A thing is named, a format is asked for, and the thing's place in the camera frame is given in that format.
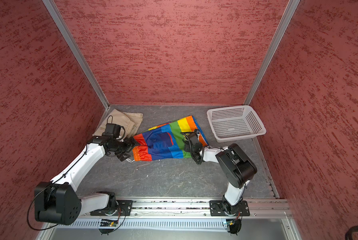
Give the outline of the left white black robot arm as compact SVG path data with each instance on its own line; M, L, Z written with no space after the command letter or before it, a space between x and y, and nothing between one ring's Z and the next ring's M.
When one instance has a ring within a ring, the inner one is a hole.
M71 225L85 214L93 216L129 216L131 201L118 202L115 193L98 192L84 198L76 191L92 169L105 155L113 154L127 160L136 146L134 138L122 140L109 136L93 136L72 163L49 182L40 182L34 190L34 218L38 222Z

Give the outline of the beige drawstring shorts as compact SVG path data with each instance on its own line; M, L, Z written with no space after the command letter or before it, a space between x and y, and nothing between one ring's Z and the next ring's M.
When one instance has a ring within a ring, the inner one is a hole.
M120 131L120 136L125 133L126 137L133 137L136 135L142 121L142 113L127 113L114 109L112 112L110 112L106 119L102 121L101 125L93 135L101 136L105 131L106 124L113 123L124 127L124 130Z

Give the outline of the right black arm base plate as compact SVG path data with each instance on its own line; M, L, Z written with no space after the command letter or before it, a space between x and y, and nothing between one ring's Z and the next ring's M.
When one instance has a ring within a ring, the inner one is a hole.
M212 217L248 217L250 210L247 201L240 200L236 205L231 205L226 200L213 200L209 202Z

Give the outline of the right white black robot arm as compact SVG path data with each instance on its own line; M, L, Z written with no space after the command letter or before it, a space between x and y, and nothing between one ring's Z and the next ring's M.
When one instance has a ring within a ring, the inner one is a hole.
M258 172L256 165L237 144L224 148L205 147L195 133L184 136L183 142L185 151L190 153L197 165L208 162L219 164L229 182L219 204L220 209L227 216L239 216L247 184Z

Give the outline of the colourful blue orange shorts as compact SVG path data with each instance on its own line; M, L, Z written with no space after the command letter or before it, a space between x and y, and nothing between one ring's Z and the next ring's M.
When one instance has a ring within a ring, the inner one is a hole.
M138 143L132 150L135 161L151 162L163 159L186 159L191 154L185 151L182 132L200 131L199 140L203 146L208 142L198 122L193 116L166 123L135 135Z

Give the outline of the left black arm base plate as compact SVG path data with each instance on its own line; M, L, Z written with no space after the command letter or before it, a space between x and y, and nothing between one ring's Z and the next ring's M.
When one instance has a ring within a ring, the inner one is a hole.
M110 210L95 210L90 212L90 215L101 217L130 216L132 204L132 200L116 200L115 207Z

